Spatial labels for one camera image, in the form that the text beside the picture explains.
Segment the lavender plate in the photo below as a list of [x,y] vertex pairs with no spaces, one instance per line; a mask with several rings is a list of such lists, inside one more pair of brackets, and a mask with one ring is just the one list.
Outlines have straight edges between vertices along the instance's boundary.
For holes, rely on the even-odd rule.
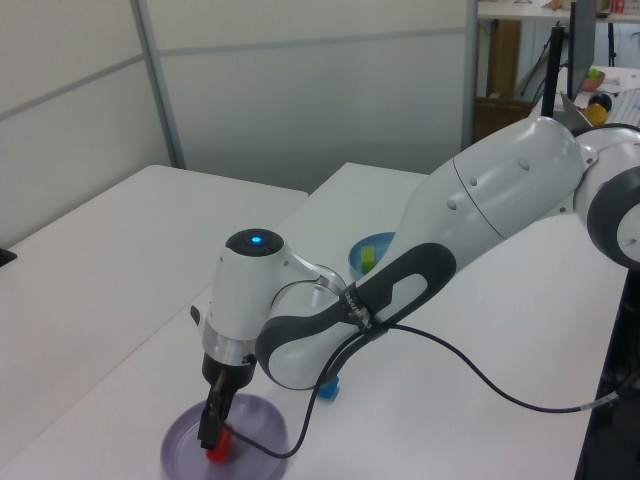
[[[274,480],[284,473],[285,461],[235,437],[224,462],[209,460],[197,438],[203,408],[201,402],[184,412],[164,437],[160,460],[170,480]],[[287,426],[282,414],[261,397],[237,394],[227,422],[237,432],[273,451],[284,452],[287,448]]]

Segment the yellow-green object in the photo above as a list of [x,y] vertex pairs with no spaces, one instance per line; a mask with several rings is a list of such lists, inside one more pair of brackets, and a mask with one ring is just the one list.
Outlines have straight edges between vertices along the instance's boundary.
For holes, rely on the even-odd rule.
[[360,268],[362,273],[367,274],[376,266],[376,250],[374,246],[362,247],[360,249]]

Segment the blue block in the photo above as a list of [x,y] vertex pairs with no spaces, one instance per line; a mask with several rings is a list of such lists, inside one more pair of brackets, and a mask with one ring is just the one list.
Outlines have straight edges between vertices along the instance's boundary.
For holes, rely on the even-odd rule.
[[340,390],[340,387],[338,387],[339,381],[340,379],[336,377],[331,380],[331,382],[327,383],[324,387],[321,387],[320,390],[318,390],[318,396],[320,398],[333,400],[336,395],[338,395],[338,390]]

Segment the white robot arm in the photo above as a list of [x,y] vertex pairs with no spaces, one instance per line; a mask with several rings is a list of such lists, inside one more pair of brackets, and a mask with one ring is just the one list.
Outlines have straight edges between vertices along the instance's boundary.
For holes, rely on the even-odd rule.
[[578,138],[548,118],[522,120],[465,150],[411,195],[382,261],[345,287],[291,252],[275,233],[248,230],[227,243],[203,332],[212,385],[199,438],[217,430],[256,360],[291,389],[308,389],[345,339],[346,359],[438,293],[465,266],[546,216],[574,211],[595,245],[640,269],[640,133],[599,129]]

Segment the gray wall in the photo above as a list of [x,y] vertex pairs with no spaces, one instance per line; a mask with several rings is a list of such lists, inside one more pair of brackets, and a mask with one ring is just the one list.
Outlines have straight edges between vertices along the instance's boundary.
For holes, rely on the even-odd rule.
[[0,246],[169,164],[129,0],[0,5]]
[[345,162],[429,173],[465,116],[470,137],[475,1],[141,7],[189,169],[311,192]]

